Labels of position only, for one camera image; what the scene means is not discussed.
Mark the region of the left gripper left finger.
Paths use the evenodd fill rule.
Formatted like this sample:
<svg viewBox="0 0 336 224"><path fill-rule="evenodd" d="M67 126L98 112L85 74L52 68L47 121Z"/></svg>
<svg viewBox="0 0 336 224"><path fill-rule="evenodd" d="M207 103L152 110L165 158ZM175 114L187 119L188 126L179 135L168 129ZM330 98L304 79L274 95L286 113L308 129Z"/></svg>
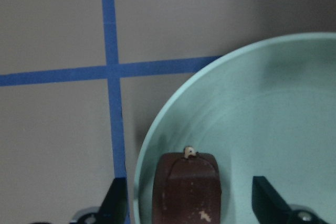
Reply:
<svg viewBox="0 0 336 224"><path fill-rule="evenodd" d="M70 223L124 223L127 212L127 180L115 178L99 209L80 214Z"/></svg>

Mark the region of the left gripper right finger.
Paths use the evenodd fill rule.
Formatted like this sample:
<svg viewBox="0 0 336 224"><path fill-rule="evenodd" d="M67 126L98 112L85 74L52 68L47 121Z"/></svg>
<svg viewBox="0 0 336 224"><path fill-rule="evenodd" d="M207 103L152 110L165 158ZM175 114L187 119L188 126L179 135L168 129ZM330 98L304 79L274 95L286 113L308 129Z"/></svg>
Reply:
<svg viewBox="0 0 336 224"><path fill-rule="evenodd" d="M251 207L259 223L326 223L313 211L292 209L265 176L254 176Z"/></svg>

